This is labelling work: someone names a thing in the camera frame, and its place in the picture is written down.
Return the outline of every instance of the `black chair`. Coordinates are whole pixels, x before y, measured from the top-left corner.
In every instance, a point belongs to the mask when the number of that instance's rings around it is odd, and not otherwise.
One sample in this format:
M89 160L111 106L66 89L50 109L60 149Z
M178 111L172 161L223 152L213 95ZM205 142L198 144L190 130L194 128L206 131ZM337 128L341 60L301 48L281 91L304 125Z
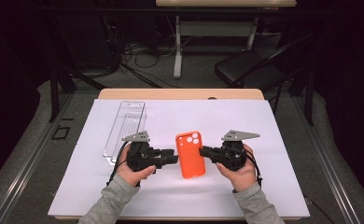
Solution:
M276 65L286 64L287 58L302 53L312 40L313 35L306 35L277 49L264 59L253 50L239 52L216 63L215 73L228 85L228 88L259 89L264 93L278 86L276 96L269 99L269 102L275 99L273 106L275 114L284 82L301 74L306 64L300 64L293 69L285 68L283 71Z

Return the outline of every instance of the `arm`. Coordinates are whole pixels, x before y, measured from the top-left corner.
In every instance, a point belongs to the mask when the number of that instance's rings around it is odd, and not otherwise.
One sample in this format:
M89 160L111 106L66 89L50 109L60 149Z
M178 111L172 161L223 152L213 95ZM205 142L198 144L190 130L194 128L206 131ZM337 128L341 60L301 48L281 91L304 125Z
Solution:
M278 216L274 205L266 200L266 195L260 189L258 183L241 192L233 193L233 195L244 213L246 222L249 224L284 223L282 218Z
M129 149L130 146L124 148L113 180L101 191L103 196L85 216L80 218L78 223L114 224L126 203L138 192L137 183L142 179L146 179L156 170L155 166L149 166L139 172L132 171L125 162Z
M244 145L244 148L253 155L252 148L247 145ZM256 180L255 166L252 161L246 160L245 166L235 172L221 163L217 163L217 168L234 186L233 195L244 213L246 222L249 224L284 223L274 205L266 200L266 195Z
M103 195L78 223L115 224L124 205L138 192L139 187L129 185L119 175L115 175L109 185L101 191Z

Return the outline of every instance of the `white table leg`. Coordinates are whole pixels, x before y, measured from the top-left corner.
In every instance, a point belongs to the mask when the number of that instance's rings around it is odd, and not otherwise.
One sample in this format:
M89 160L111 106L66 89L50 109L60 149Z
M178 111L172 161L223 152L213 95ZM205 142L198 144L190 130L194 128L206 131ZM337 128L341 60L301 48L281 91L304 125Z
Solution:
M175 22L176 32L176 55L175 55L175 66L174 66L174 78L181 78L182 70L182 49L181 49L181 27L179 17L176 17Z

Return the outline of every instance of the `dark background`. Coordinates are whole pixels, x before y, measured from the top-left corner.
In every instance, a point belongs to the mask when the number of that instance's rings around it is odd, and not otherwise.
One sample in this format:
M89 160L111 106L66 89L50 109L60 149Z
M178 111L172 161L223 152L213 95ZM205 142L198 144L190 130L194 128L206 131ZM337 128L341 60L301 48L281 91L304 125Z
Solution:
M40 3L98 6L93 0ZM155 6L154 0L115 3ZM291 17L281 42L316 34L317 48L306 55L315 60L315 90L326 99L338 149L364 187L364 0L300 0L298 8L333 12L320 19ZM126 17L123 33L155 47L159 33L169 32L162 30L159 18ZM49 20L32 17L20 1L0 1L0 169L34 116L39 103L36 89L49 80L55 63L83 70L117 68L118 46L109 45L106 38L100 16L64 15Z

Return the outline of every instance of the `floor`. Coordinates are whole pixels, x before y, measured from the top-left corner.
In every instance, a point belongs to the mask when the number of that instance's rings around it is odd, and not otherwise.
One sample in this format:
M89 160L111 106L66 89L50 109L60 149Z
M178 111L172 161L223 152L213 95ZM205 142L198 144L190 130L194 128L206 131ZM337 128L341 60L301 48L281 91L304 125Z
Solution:
M214 63L241 50L245 42L241 39L230 41L199 37L185 41L188 42L184 46L180 79L172 76L174 57L171 51L157 58L137 49L135 52L139 54L125 63L135 70L144 71L140 73L142 76L165 88L223 88L221 80L213 74ZM276 41L273 37L258 36L255 50L266 55L273 50ZM111 76L95 80L108 87L150 88L149 84L123 68ZM49 83L39 87L41 103L35 117L0 172L0 223L76 223L47 217L52 194L59 184L57 181L63 176L68 155L78 139L92 100L98 96L98 91L83 81L75 79L75 83L75 94L64 94L60 90L61 114L53 123L48 123L51 108ZM301 188L314 202L308 205L312 217L293 223L330 223L316 204L325 210L334 223L364 223L364 189L332 141L326 102L315 94L315 126L310 126L302 116L303 97L304 93L300 97L290 98L286 91L283 92L279 111L275 115ZM71 138L64 144L50 140L58 125L74 127Z

